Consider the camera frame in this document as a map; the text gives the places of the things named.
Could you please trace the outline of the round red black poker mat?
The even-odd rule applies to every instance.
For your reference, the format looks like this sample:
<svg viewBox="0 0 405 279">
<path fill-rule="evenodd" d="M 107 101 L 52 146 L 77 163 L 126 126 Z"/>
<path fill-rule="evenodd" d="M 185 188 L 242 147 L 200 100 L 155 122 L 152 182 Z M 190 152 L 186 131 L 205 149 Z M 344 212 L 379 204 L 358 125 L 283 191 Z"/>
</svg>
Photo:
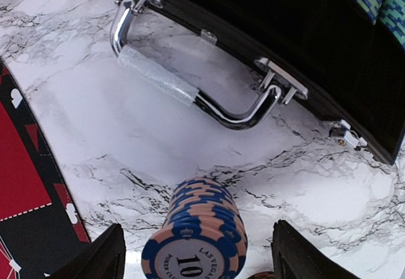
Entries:
<svg viewBox="0 0 405 279">
<path fill-rule="evenodd" d="M 46 278 L 90 243 L 17 82 L 1 65 L 1 278 Z"/>
</svg>

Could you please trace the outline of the red black chip stack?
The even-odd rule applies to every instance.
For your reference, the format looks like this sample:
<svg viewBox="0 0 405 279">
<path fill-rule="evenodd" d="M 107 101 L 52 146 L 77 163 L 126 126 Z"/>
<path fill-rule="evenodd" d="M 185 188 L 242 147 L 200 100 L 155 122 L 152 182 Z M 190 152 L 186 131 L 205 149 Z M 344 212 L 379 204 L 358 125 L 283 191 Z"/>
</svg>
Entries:
<svg viewBox="0 0 405 279">
<path fill-rule="evenodd" d="M 251 275 L 247 279 L 275 279 L 275 274 L 272 271 L 262 271 Z"/>
</svg>

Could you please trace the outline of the blue orange chip stack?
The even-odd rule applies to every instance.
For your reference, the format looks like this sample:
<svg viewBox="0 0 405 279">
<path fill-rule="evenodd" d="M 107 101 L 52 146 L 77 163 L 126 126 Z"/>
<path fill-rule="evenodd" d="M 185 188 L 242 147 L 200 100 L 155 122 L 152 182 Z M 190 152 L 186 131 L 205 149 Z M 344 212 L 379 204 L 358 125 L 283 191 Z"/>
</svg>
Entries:
<svg viewBox="0 0 405 279">
<path fill-rule="evenodd" d="M 248 239 L 226 187 L 208 177 L 180 183 L 163 226 L 142 251 L 147 278 L 236 278 L 244 267 Z"/>
</svg>

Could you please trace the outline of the black poker chip case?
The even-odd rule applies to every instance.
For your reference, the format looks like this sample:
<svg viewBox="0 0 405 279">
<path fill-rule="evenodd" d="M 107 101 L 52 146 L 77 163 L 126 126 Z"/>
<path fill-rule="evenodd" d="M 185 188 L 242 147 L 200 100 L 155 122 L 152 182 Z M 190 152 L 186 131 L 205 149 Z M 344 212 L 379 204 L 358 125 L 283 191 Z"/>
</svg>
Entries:
<svg viewBox="0 0 405 279">
<path fill-rule="evenodd" d="M 152 8 L 264 76 L 258 102 L 232 115 L 198 92 L 193 103 L 231 129 L 255 126 L 276 103 L 303 101 L 330 136 L 394 163 L 404 140 L 404 46 L 353 0 L 115 0 L 119 53 L 134 16 Z"/>
</svg>

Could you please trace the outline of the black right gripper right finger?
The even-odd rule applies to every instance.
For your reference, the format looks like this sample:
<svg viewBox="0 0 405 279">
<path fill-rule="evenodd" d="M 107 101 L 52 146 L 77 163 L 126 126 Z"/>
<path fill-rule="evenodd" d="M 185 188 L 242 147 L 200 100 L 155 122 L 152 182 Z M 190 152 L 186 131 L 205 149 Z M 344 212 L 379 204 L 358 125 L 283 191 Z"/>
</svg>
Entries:
<svg viewBox="0 0 405 279">
<path fill-rule="evenodd" d="M 276 278 L 356 278 L 322 254 L 285 220 L 273 226 L 272 258 Z"/>
</svg>

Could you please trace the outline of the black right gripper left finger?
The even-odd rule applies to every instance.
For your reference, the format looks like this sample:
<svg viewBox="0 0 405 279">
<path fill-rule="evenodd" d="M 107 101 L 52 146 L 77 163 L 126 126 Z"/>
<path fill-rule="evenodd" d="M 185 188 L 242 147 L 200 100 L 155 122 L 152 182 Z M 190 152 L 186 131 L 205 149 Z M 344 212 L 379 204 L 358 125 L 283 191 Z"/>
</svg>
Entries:
<svg viewBox="0 0 405 279">
<path fill-rule="evenodd" d="M 42 278 L 123 278 L 126 245 L 123 228 L 110 225 L 98 238 L 80 249 L 58 270 Z"/>
</svg>

